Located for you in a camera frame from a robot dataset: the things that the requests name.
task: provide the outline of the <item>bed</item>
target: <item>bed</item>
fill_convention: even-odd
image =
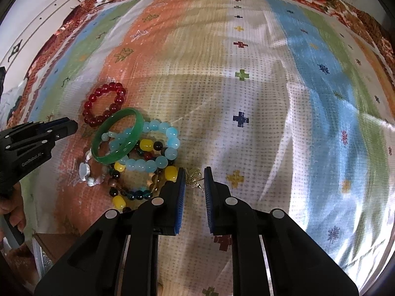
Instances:
[[[176,166],[211,166],[253,208],[285,210],[363,293],[395,246],[394,54],[367,21],[379,26],[342,0],[85,0],[36,57],[8,120],[80,125],[21,182],[26,236],[81,234],[112,208],[107,182],[89,187],[78,166],[95,132],[84,102],[120,82],[124,107],[180,131]],[[187,187],[180,235],[159,239],[164,296],[232,294],[232,242],[210,235],[200,187]]]

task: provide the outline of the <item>yellow bead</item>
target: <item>yellow bead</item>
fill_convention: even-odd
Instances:
[[[124,171],[125,168],[126,168],[126,166],[121,165],[118,161],[114,164],[114,169],[119,171],[119,172]]]
[[[152,151],[154,150],[154,142],[151,139],[142,139],[140,140],[140,149],[143,151]]]
[[[114,205],[115,209],[122,210],[126,207],[126,202],[122,198],[122,196],[115,196],[113,198],[113,205]]]
[[[165,168],[165,178],[166,180],[170,180],[172,182],[176,182],[177,180],[178,170],[175,166],[167,166]]]

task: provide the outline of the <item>green jade bangle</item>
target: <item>green jade bangle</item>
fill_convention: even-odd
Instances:
[[[110,128],[122,118],[128,117],[129,115],[136,116],[136,123],[134,124],[132,133],[127,137],[124,143],[114,152],[105,155],[104,157],[99,157],[99,146],[101,143],[101,135],[110,130]],[[92,156],[93,158],[104,165],[110,165],[117,162],[121,158],[125,157],[129,152],[132,151],[136,145],[139,137],[143,131],[144,118],[142,114],[134,108],[125,108],[117,111],[112,116],[110,116],[103,124],[99,127],[95,134],[92,142]]]

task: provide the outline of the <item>human hand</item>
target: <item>human hand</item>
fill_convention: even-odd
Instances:
[[[11,213],[9,222],[22,232],[26,226],[26,216],[23,210],[23,198],[20,183],[14,185],[14,191],[10,199],[0,199],[0,215]],[[3,241],[4,233],[0,228],[0,243]]]

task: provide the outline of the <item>red beaded bracelet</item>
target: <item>red beaded bracelet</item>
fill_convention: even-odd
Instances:
[[[96,102],[98,97],[110,91],[117,92],[117,96],[114,98],[114,103],[112,103],[109,110],[104,111],[102,115],[94,117],[91,112],[93,103]],[[89,124],[91,127],[100,126],[108,117],[122,108],[122,105],[125,102],[125,95],[126,89],[119,82],[111,82],[97,88],[95,92],[88,97],[88,101],[84,103],[84,111],[82,112],[82,115],[84,116],[85,123]]]

